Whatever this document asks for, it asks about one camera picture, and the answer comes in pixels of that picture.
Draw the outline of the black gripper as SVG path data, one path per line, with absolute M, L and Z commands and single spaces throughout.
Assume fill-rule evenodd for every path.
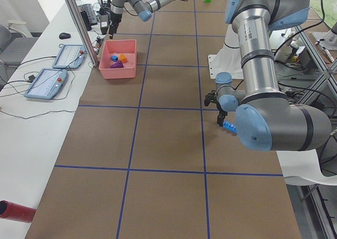
M 110 12 L 110 22 L 109 38 L 114 38 L 114 34 L 117 33 L 119 23 L 121 22 L 121 14 Z
M 227 112 L 223 111 L 219 101 L 217 100 L 217 92 L 216 90 L 211 90 L 209 93 L 206 94 L 204 99 L 204 106 L 208 107 L 211 103 L 216 105 L 219 114 L 217 116 L 217 124 L 218 126 L 223 126 L 224 120 L 227 116 Z

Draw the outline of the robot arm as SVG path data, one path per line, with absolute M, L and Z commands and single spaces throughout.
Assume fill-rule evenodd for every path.
M 146 22 L 152 17 L 152 13 L 168 5 L 175 0 L 112 0 L 110 12 L 110 26 L 108 34 L 110 39 L 117 33 L 118 26 L 122 20 L 125 3 L 129 3 L 140 20 Z
M 292 105 L 279 90 L 269 31 L 303 24 L 310 0 L 228 0 L 225 22 L 239 39 L 245 89 L 230 86 L 228 72 L 216 77 L 219 109 L 235 113 L 241 143 L 259 151 L 307 151 L 324 144 L 331 122 L 321 110 Z

